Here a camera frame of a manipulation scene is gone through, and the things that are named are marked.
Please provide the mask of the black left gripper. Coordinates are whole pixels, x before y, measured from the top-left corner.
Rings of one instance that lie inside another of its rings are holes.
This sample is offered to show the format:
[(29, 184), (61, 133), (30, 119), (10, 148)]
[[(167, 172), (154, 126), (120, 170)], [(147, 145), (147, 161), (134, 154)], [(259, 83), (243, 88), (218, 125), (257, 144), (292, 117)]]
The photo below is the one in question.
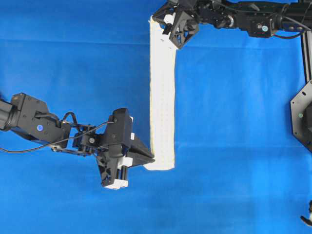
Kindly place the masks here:
[(155, 156), (137, 135), (132, 140), (133, 119), (126, 108), (114, 110), (109, 120), (112, 123), (100, 137), (96, 161), (101, 185), (118, 190), (128, 186), (129, 167), (153, 163)]

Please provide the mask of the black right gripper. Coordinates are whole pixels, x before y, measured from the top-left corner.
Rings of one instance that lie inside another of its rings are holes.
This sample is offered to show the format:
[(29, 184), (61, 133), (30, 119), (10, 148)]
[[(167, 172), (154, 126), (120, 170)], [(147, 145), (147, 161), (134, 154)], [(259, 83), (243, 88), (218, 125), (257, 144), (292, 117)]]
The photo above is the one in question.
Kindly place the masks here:
[(181, 49), (199, 31), (196, 21), (196, 0), (168, 0), (152, 19), (164, 26), (164, 35), (177, 49)]

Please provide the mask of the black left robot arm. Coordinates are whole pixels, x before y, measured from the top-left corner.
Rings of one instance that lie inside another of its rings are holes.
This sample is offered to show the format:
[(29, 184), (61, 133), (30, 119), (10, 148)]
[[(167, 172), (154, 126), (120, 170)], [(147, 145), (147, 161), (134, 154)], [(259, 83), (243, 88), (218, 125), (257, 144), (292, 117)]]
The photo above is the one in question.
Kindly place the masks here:
[(79, 124), (73, 112), (59, 119), (45, 102), (24, 93), (0, 102), (1, 131), (12, 131), (53, 152), (95, 156), (102, 186), (118, 190), (128, 186), (129, 168), (153, 163), (155, 156), (133, 133), (126, 108), (114, 110), (104, 125), (104, 133), (98, 134), (100, 126)]

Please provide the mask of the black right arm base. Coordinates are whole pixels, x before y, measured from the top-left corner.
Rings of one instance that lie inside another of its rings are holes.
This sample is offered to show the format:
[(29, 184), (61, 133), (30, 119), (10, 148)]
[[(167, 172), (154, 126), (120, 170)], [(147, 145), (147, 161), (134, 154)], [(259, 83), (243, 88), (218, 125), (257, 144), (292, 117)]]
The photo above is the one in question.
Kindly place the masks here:
[(312, 152), (312, 81), (308, 83), (290, 101), (292, 134)]

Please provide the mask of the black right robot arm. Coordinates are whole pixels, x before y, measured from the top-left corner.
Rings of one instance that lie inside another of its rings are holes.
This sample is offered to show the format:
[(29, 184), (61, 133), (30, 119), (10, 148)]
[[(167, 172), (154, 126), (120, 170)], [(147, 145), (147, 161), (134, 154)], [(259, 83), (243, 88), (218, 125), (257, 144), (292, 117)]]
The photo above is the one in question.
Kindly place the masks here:
[(201, 24), (216, 29), (240, 29), (250, 37), (275, 37), (278, 31), (298, 36), (312, 29), (310, 1), (168, 0), (152, 19), (164, 27), (163, 34), (181, 49), (199, 31)]

